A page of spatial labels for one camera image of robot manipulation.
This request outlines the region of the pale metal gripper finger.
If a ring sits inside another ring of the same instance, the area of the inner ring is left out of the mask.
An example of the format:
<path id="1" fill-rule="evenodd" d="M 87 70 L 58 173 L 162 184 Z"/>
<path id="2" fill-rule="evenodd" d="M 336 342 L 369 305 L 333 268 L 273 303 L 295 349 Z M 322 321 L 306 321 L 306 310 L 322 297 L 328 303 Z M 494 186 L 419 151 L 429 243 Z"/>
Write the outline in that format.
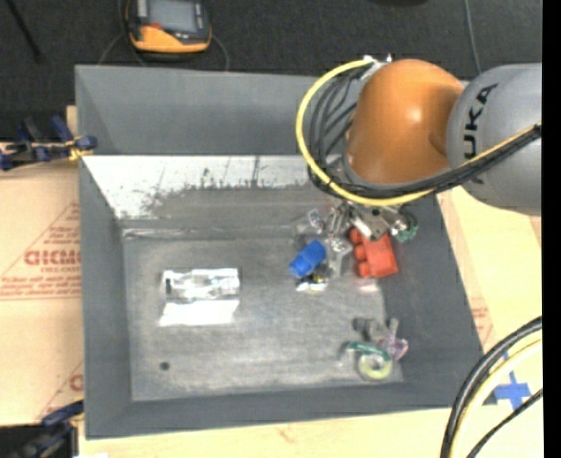
<path id="1" fill-rule="evenodd" d="M 311 209 L 295 224 L 295 246 L 302 249 L 313 240 L 324 244 L 326 234 L 325 219 L 318 209 Z"/>
<path id="2" fill-rule="evenodd" d="M 329 238 L 325 241 L 327 253 L 327 270 L 330 276 L 341 276 L 349 267 L 353 251 L 349 240 L 342 237 Z"/>

